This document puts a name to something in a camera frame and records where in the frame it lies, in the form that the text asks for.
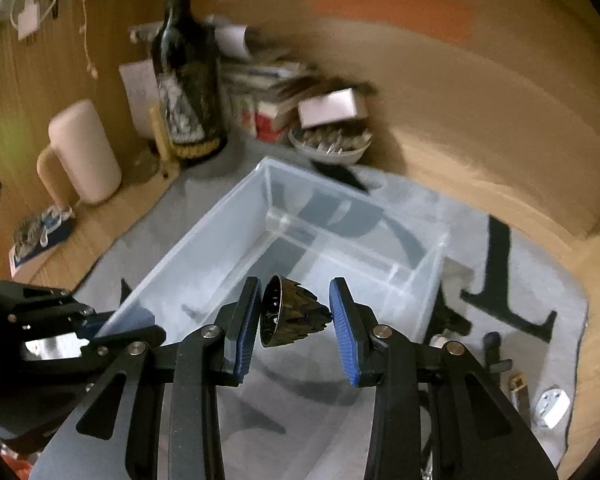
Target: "small white box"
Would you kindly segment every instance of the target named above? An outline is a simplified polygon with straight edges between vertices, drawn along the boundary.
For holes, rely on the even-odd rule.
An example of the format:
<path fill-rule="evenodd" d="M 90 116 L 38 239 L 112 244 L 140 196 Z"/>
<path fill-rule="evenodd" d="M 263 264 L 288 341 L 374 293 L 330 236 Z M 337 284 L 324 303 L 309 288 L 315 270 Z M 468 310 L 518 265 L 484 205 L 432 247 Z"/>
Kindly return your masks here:
<path fill-rule="evenodd" d="M 300 124 L 311 128 L 319 124 L 336 123 L 368 116 L 365 99 L 353 88 L 307 99 L 298 104 Z"/>

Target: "bottle label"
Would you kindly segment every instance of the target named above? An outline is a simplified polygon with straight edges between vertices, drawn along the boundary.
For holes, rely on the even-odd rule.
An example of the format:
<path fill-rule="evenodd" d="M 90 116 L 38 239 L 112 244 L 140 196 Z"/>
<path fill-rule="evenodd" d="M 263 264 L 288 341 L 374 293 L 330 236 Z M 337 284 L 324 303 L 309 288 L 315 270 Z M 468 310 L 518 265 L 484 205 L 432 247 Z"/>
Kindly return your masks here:
<path fill-rule="evenodd" d="M 173 144 L 197 144 L 218 136 L 208 67 L 191 62 L 158 77 L 162 112 Z"/>

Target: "pine cone shaped object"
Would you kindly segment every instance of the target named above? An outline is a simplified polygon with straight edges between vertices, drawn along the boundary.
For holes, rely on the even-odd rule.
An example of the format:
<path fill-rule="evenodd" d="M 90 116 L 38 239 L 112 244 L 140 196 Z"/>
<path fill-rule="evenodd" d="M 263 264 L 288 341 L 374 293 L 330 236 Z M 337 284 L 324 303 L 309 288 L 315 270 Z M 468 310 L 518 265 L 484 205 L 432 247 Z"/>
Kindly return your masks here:
<path fill-rule="evenodd" d="M 324 330 L 332 317 L 328 307 L 317 300 L 317 296 L 298 282 L 273 276 L 262 297 L 262 346 L 287 345 Z"/>

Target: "gray cloth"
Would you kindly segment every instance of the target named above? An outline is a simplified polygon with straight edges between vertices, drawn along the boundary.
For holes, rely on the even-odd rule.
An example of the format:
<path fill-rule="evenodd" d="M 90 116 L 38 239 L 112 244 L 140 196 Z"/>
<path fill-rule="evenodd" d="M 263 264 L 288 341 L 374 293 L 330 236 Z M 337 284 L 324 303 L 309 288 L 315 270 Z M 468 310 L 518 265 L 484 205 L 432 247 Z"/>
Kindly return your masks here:
<path fill-rule="evenodd" d="M 266 155 L 309 167 L 286 148 L 232 138 L 215 159 L 185 171 L 174 181 L 157 205 L 104 254 L 80 286 L 76 299 L 99 312 L 115 309 L 120 279 L 137 286 Z M 552 310 L 558 313 L 550 343 L 520 332 L 460 298 L 463 289 L 476 294 L 484 288 L 489 240 L 486 213 L 401 176 L 369 168 L 354 168 L 354 172 L 367 184 L 371 196 L 387 204 L 391 213 L 408 215 L 417 208 L 419 213 L 428 213 L 450 226 L 443 295 L 451 309 L 473 323 L 470 334 L 458 339 L 481 358 L 484 334 L 500 332 L 502 357 L 513 359 L 514 369 L 525 373 L 532 408 L 542 391 L 555 385 L 573 399 L 578 347 L 587 314 L 579 284 L 537 244 L 513 230 L 508 258 L 510 309 L 533 323 L 542 323 Z M 324 360 L 333 360 L 334 366 L 338 361 L 337 355 L 324 356 L 319 351 L 323 342 L 326 344 L 316 336 L 294 344 L 298 355 L 304 351 L 304 356 L 316 356 L 316 360 L 298 358 L 294 362 L 276 349 L 261 352 L 256 348 L 244 385 L 219 391 L 227 478 L 362 477 L 374 393 L 372 389 L 351 388 L 343 374 L 321 377 L 317 369 Z M 298 396 L 305 401 L 302 410 L 289 410 L 295 406 L 292 397 Z M 566 450 L 569 420 L 570 416 L 565 416 L 554 430 L 534 428 L 555 465 Z"/>

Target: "bowl of small items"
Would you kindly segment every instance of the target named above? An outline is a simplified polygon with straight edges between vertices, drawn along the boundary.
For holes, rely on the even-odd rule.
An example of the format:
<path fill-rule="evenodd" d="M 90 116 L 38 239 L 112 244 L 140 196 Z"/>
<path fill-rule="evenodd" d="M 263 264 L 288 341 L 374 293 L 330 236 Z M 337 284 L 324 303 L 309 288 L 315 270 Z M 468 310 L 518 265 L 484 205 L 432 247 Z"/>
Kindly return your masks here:
<path fill-rule="evenodd" d="M 296 150 L 325 164 L 355 164 L 372 138 L 362 123 L 323 124 L 289 130 L 289 140 Z"/>

